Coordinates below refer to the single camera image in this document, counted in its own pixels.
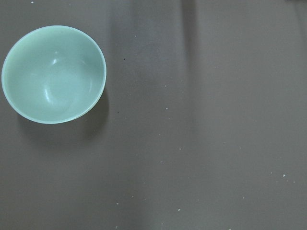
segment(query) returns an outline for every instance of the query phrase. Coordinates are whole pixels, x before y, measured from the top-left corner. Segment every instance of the empty bowl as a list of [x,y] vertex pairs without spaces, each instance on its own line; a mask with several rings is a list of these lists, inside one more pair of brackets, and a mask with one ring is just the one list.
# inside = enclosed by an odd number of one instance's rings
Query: empty bowl
[[54,25],[34,30],[9,51],[2,88],[9,104],[25,118],[44,124],[74,120],[99,100],[106,62],[84,32]]

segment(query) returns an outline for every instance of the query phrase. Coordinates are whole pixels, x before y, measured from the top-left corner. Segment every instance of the gray surface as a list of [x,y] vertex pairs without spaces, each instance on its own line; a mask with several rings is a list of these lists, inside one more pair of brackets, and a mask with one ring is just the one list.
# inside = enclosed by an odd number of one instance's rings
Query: gray surface
[[1,64],[52,24],[101,46],[106,91],[61,125],[1,91],[1,230],[307,229],[306,1],[2,0]]

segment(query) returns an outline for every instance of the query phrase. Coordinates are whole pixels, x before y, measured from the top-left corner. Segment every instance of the light green bowl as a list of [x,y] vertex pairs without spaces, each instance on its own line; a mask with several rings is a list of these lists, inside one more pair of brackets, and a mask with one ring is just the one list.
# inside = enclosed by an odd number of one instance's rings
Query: light green bowl
[[106,62],[97,43],[80,30],[47,26],[21,38],[2,69],[10,105],[29,120],[56,124],[87,113],[106,82]]

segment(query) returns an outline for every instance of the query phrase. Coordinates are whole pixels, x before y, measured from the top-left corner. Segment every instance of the bowl rim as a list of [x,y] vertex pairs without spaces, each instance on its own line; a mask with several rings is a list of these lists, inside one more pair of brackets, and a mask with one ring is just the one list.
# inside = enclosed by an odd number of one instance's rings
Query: bowl rim
[[[64,28],[64,29],[69,29],[69,30],[74,30],[76,32],[78,32],[79,34],[85,36],[89,41],[91,41],[94,46],[97,48],[100,56],[101,56],[101,59],[102,59],[102,64],[103,64],[103,67],[104,67],[104,72],[103,72],[103,82],[101,84],[101,88],[100,88],[100,91],[99,91],[99,94],[98,96],[96,97],[96,99],[87,107],[86,110],[84,110],[82,113],[80,114],[77,114],[77,115],[74,115],[74,116],[71,116],[69,118],[66,118],[66,119],[62,119],[62,120],[55,120],[55,121],[48,121],[48,120],[40,120],[40,119],[36,119],[36,118],[33,118],[31,116],[28,116],[26,114],[24,114],[21,110],[18,109],[18,107],[16,107],[14,105],[14,103],[11,101],[10,97],[8,96],[8,93],[6,91],[6,88],[5,88],[5,77],[4,77],[4,72],[5,72],[5,69],[6,69],[6,65],[7,65],[7,62],[8,62],[8,59],[10,58],[13,50],[28,36],[31,36],[33,33],[36,33],[37,31],[40,31],[40,30],[45,30],[45,29],[51,29],[51,28]],[[96,104],[97,102],[99,101],[99,99],[101,98],[101,95],[104,91],[104,88],[105,88],[105,84],[106,84],[106,60],[105,60],[105,57],[101,51],[101,48],[99,47],[99,45],[95,42],[94,39],[92,39],[88,34],[86,34],[85,32],[81,31],[81,30],[78,30],[76,28],[73,28],[73,27],[70,27],[70,26],[65,26],[65,25],[49,25],[49,26],[44,26],[44,27],[40,27],[38,29],[35,29],[29,33],[27,33],[26,35],[24,35],[22,38],[20,38],[13,46],[12,48],[9,50],[4,62],[3,62],[3,67],[2,67],[2,71],[1,71],[1,84],[2,84],[2,90],[4,92],[4,96],[6,98],[6,100],[8,101],[8,103],[10,104],[10,106],[18,113],[20,114],[21,116],[31,120],[31,121],[34,121],[34,122],[38,122],[38,123],[42,123],[42,124],[59,124],[59,123],[64,123],[64,122],[68,122],[68,121],[72,121],[74,119],[77,119],[81,116],[83,116],[84,114],[86,114],[87,112],[89,112]]]

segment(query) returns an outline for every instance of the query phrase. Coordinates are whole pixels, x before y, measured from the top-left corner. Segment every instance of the round bowl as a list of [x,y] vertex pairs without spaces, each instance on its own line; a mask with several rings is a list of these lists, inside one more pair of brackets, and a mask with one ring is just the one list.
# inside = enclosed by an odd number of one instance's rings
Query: round bowl
[[25,118],[44,124],[74,120],[99,100],[106,62],[97,43],[68,26],[39,28],[9,51],[2,88],[9,104]]

